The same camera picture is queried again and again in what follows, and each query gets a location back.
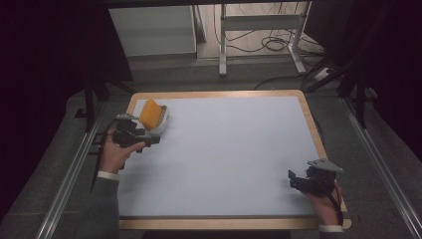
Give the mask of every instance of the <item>cable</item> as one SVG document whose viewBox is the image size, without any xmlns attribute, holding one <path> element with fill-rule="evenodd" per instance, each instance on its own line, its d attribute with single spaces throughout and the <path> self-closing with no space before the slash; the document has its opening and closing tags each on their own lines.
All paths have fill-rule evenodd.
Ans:
<svg viewBox="0 0 422 239">
<path fill-rule="evenodd" d="M 298 11 L 298 6 L 299 6 L 299 2 L 296 2 L 295 14 L 296 14 L 296 11 Z"/>
<path fill-rule="evenodd" d="M 323 66 L 323 64 L 325 64 L 325 62 L 327 61 L 327 58 L 323 58 L 322 60 L 320 60 L 312 69 L 310 69 L 306 74 L 303 75 L 298 75 L 298 76 L 290 76 L 290 77 L 275 77 L 275 78 L 269 78 L 267 80 L 264 80 L 262 82 L 260 82 L 257 86 L 254 87 L 254 91 L 256 91 L 258 89 L 258 87 L 260 87 L 261 85 L 268 83 L 268 82 L 273 82 L 279 79 L 285 79 L 285 78 L 305 78 L 311 74 L 313 74 L 320 66 Z"/>
<path fill-rule="evenodd" d="M 306 60 L 306 58 L 308 58 L 308 57 L 314 57 L 314 56 L 312 56 L 312 55 L 302 56 L 302 62 L 304 62 L 304 63 L 305 63 L 305 64 L 307 64 L 308 66 L 314 67 L 316 64 L 311 64 L 311 63 L 309 63 L 309 62 Z"/>
<path fill-rule="evenodd" d="M 238 40 L 239 38 L 243 38 L 243 37 L 245 37 L 246 35 L 249 35 L 249 34 L 251 34 L 251 33 L 255 32 L 255 31 L 257 31 L 257 30 L 252 30 L 252 31 L 250 31 L 250 32 L 248 32 L 248 33 L 245 33 L 245 34 L 243 34 L 243 35 L 241 35 L 241 36 L 239 36 L 239 37 L 233 38 L 233 39 L 228 39 L 228 38 L 227 38 L 227 36 L 226 36 L 225 38 L 226 38 L 226 40 L 227 40 L 227 41 L 231 42 L 231 41 Z"/>
<path fill-rule="evenodd" d="M 319 187 L 323 190 L 326 197 L 328 197 L 329 201 L 331 201 L 332 206 L 334 207 L 335 213 L 337 214 L 338 225 L 341 226 L 343 224 L 343 214 L 342 214 L 341 207 L 340 207 L 339 203 L 337 203 L 337 201 L 335 201 L 334 197 L 331 195 L 331 192 L 328 192 L 318 179 L 315 178 L 315 181 L 319 184 Z M 339 193 L 338 193 L 338 190 L 335 187 L 335 185 L 334 185 L 334 189 L 336 191 L 337 199 L 338 199 Z"/>
<path fill-rule="evenodd" d="M 281 12 L 281 10 L 282 10 L 282 4 L 280 5 L 280 8 L 279 8 L 279 13 Z M 213 6 L 213 13 L 214 13 L 214 14 L 213 14 L 213 18 L 214 18 L 214 34 L 215 34 L 215 38 L 216 38 L 217 42 L 218 42 L 219 44 L 221 44 L 220 40 L 218 39 L 218 35 L 217 35 L 217 28 L 216 28 L 216 23 L 215 23 L 215 5 Z M 227 41 L 234 41 L 234 40 L 237 40 L 237 39 L 239 39 L 239 38 L 242 38 L 242 37 L 244 37 L 244 36 L 246 36 L 246 35 L 249 35 L 249 34 L 251 34 L 251 33 L 255 32 L 255 31 L 256 31 L 256 30 L 250 31 L 250 32 L 248 32 L 248 33 L 245 33 L 245 34 L 243 34 L 243 35 L 241 35 L 241 36 L 239 36 L 239 37 L 233 38 L 233 39 L 228 39 L 227 37 L 225 37 L 225 39 L 226 39 Z M 291 41 L 291 39 L 292 39 L 292 34 L 290 35 L 289 40 L 288 40 L 288 41 L 286 41 L 285 39 L 282 39 L 282 38 L 272 37 L 272 36 L 271 36 L 271 34 L 273 33 L 273 31 L 274 31 L 274 30 L 272 30 L 272 31 L 270 32 L 270 35 L 269 35 L 268 37 L 265 37 L 265 38 L 263 38 L 263 39 L 261 40 L 261 45 L 262 45 L 262 47 L 261 47 L 261 48 L 259 48 L 259 49 L 255 49 L 255 50 L 245 50 L 245 49 L 241 49 L 241 48 L 239 48 L 239 47 L 232 46 L 232 45 L 226 45 L 226 47 L 228 47 L 228 48 L 234 48 L 234 49 L 237 49 L 237 50 L 239 50 L 239 51 L 242 51 L 242 52 L 247 52 L 247 53 L 254 53 L 254 52 L 258 52 L 258 51 L 263 50 L 264 48 L 267 48 L 268 50 L 270 50 L 270 51 L 272 51 L 272 52 L 279 52 L 279 51 L 283 51 L 284 49 L 286 49 L 286 48 L 289 46 L 290 41 Z M 270 44 L 274 44 L 274 43 L 276 43 L 276 44 L 282 44 L 282 47 L 281 47 L 281 48 L 274 48 L 274 47 L 270 47 Z"/>
<path fill-rule="evenodd" d="M 246 15 L 246 14 L 242 11 L 242 8 L 240 7 L 240 3 L 239 3 L 239 10 L 243 13 L 243 15 Z"/>
<path fill-rule="evenodd" d="M 303 41 L 305 41 L 305 42 L 309 42 L 309 43 L 312 43 L 312 44 L 315 44 L 315 45 L 319 45 L 319 46 L 320 46 L 320 43 L 313 42 L 313 41 L 307 40 L 307 39 L 305 39 L 305 38 L 301 38 L 301 40 L 303 40 Z"/>
<path fill-rule="evenodd" d="M 320 140 L 322 141 L 322 145 L 325 145 L 325 138 L 323 136 L 322 128 L 320 127 L 320 123 L 317 120 L 316 116 L 311 112 L 311 116 L 313 116 L 314 122 L 316 123 L 316 130 L 319 133 Z"/>
<path fill-rule="evenodd" d="M 276 3 L 273 3 L 273 6 L 270 8 L 267 14 L 270 14 L 271 10 L 276 7 Z"/>
</svg>

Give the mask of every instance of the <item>white cuff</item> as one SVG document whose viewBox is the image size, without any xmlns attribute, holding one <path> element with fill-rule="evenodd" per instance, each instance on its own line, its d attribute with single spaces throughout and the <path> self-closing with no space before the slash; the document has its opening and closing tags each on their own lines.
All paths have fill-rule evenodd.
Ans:
<svg viewBox="0 0 422 239">
<path fill-rule="evenodd" d="M 318 230 L 320 232 L 343 232 L 339 225 L 320 225 Z"/>
<path fill-rule="evenodd" d="M 115 181 L 120 180 L 120 175 L 114 174 L 114 173 L 109 173 L 109 172 L 104 172 L 104 171 L 99 171 L 98 177 L 111 179 L 111 180 L 115 180 Z"/>
</svg>

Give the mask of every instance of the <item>dark sleeve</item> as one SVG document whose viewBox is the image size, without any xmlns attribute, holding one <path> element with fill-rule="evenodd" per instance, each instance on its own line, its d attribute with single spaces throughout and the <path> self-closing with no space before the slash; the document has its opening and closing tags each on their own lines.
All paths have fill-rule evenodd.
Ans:
<svg viewBox="0 0 422 239">
<path fill-rule="evenodd" d="M 81 212 L 75 238 L 118 238 L 118 181 L 98 177 Z"/>
<path fill-rule="evenodd" d="M 342 232 L 320 232 L 319 239 L 341 239 L 343 238 Z"/>
</svg>

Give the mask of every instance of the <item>gray floor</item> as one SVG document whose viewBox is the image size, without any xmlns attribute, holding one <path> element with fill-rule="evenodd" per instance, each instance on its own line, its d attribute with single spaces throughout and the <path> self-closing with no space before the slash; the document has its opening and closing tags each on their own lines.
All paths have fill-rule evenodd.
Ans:
<svg viewBox="0 0 422 239">
<path fill-rule="evenodd" d="M 289 57 L 231 59 L 226 78 L 218 77 L 217 61 L 213 60 L 131 60 L 130 66 L 135 82 L 129 85 L 140 92 L 244 91 L 254 89 L 263 80 L 279 76 L 287 78 L 264 84 L 259 90 L 299 89 L 301 85 L 300 78 L 294 77 L 297 73 Z M 345 170 L 345 173 L 338 176 L 352 219 L 352 226 L 345 231 L 345 236 L 413 238 L 335 94 L 337 85 L 338 82 L 331 83 L 306 96 L 313 114 L 320 123 L 329 159 Z M 116 114 L 124 113 L 130 100 L 130 96 L 120 89 L 113 86 L 109 86 L 109 89 L 112 97 L 105 103 L 105 116 L 102 118 L 100 130 L 106 127 Z M 36 236 L 85 136 L 85 120 L 74 118 L 76 111 L 83 108 L 84 103 L 82 93 L 69 99 L 67 114 L 61 127 L 0 226 L 0 238 Z M 393 175 L 420 215 L 422 189 L 418 183 L 422 181 L 421 162 L 379 117 L 371 103 L 366 104 L 366 122 L 368 131 Z M 79 213 L 90 189 L 94 163 L 95 157 L 87 156 L 53 238 L 74 237 Z M 140 231 L 122 230 L 120 236 L 140 238 L 141 234 Z M 317 233 L 294 231 L 292 238 L 317 238 Z"/>
</svg>

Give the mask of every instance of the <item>dark wall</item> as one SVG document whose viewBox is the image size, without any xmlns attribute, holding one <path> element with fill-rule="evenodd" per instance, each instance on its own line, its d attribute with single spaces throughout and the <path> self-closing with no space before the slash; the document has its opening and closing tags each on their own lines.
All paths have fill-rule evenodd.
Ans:
<svg viewBox="0 0 422 239">
<path fill-rule="evenodd" d="M 422 1 L 396 1 L 365 68 L 375 108 L 422 160 Z"/>
<path fill-rule="evenodd" d="M 378 93 L 375 108 L 422 160 L 422 1 L 314 2 L 305 32 L 328 49 L 336 65 L 344 66 L 383 2 L 393 4 L 391 12 L 360 66 L 367 86 Z"/>
<path fill-rule="evenodd" d="M 2 217 L 60 126 L 84 79 L 132 81 L 106 8 L 0 2 Z"/>
</svg>

